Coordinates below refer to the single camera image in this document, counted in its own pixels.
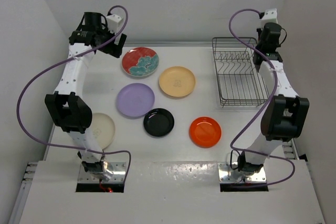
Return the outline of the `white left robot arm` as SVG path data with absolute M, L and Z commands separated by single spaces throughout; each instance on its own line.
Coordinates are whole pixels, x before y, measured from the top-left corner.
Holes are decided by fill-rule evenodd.
M 112 13 L 85 12 L 80 24 L 69 37 L 69 56 L 61 79 L 53 94 L 45 96 L 45 104 L 54 124 L 60 127 L 78 147 L 78 156 L 85 172 L 100 181 L 109 181 L 113 168 L 106 159 L 90 128 L 93 113 L 82 98 L 83 85 L 89 64 L 100 50 L 119 58 L 126 40 L 115 35 L 123 18 Z

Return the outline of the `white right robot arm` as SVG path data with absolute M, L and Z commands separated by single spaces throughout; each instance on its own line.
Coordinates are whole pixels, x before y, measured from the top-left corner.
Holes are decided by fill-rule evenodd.
M 238 157 L 237 171 L 242 175 L 259 172 L 278 146 L 298 138 L 308 114 L 309 100 L 300 97 L 293 89 L 283 59 L 277 52 L 282 30 L 279 24 L 267 22 L 258 31 L 253 63 L 266 85 L 269 98 L 263 105 L 264 112 L 257 114 L 261 118 L 259 136 Z

